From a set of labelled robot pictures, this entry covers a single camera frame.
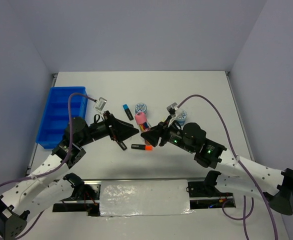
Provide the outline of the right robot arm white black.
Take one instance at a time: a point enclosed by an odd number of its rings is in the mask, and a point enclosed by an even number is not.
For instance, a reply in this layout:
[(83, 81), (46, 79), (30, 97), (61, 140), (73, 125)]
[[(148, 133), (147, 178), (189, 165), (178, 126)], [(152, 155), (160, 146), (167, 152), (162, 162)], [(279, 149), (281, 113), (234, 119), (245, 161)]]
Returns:
[(219, 193), (241, 194), (267, 202), (274, 211), (293, 214), (293, 170), (274, 169), (244, 157), (235, 157), (225, 146), (206, 137), (197, 123), (182, 129), (160, 122), (141, 137), (153, 147), (170, 143), (194, 155), (194, 160), (209, 168), (204, 180), (204, 191), (215, 196)]

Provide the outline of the pink cap pencil tube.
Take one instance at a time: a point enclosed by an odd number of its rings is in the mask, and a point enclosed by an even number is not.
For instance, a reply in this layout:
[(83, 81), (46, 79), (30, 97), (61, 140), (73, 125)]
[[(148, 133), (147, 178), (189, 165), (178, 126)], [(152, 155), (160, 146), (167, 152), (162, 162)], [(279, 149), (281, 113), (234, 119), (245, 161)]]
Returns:
[(135, 114), (134, 117), (138, 127), (140, 128), (141, 133), (148, 132), (151, 129), (144, 112), (138, 112)]

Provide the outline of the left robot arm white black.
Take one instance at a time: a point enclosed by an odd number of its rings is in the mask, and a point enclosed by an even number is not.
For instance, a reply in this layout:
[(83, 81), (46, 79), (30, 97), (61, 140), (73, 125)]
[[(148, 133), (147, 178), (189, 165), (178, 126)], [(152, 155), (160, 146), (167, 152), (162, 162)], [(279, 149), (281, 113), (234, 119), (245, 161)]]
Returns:
[(125, 140), (139, 133), (132, 124), (115, 118), (109, 111), (103, 117), (91, 125), (80, 116), (71, 118), (62, 141), (47, 159), (0, 194), (0, 240), (17, 240), (29, 220), (60, 200), (77, 200), (86, 193), (94, 196), (94, 190), (69, 171), (85, 155), (83, 146), (110, 137), (123, 147)]

